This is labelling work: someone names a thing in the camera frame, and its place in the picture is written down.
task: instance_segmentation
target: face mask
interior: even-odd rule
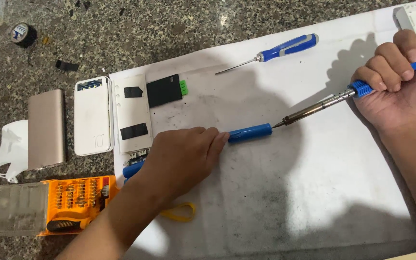
[[[18,183],[18,174],[28,169],[28,120],[20,120],[3,126],[0,166],[10,163],[5,174],[1,178],[8,182]]]

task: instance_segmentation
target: yellow rubber band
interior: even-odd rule
[[[192,209],[192,214],[189,217],[187,217],[187,216],[178,216],[178,215],[173,214],[173,210],[175,210],[177,208],[182,208],[182,207],[185,207],[185,206],[188,206]],[[182,204],[179,204],[179,205],[175,206],[172,209],[162,210],[160,212],[160,215],[164,216],[164,217],[167,217],[171,220],[178,221],[178,222],[189,222],[195,216],[195,205],[191,202],[185,202],[185,203],[182,203]]]

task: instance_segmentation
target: granite countertop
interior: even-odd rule
[[[65,92],[67,162],[23,172],[20,183],[113,174],[113,153],[86,157],[73,152],[73,86],[79,80],[163,61],[197,50],[252,39],[340,17],[389,7],[407,0],[7,0],[0,26],[1,128],[27,119],[28,97]],[[38,31],[36,45],[22,49],[10,29],[26,22]],[[41,39],[47,36],[44,45]],[[76,72],[54,67],[57,59],[79,63]],[[0,167],[5,172],[7,166]],[[0,178],[0,185],[7,182]],[[0,237],[0,259],[52,259],[73,236]]]

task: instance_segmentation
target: green connector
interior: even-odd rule
[[[187,84],[185,84],[185,80],[181,80],[179,82],[179,86],[181,87],[182,96],[185,96],[189,93],[189,90],[187,89]]]

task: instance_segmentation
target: clear plastic lid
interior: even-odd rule
[[[46,229],[49,184],[0,186],[0,235],[37,235]]]

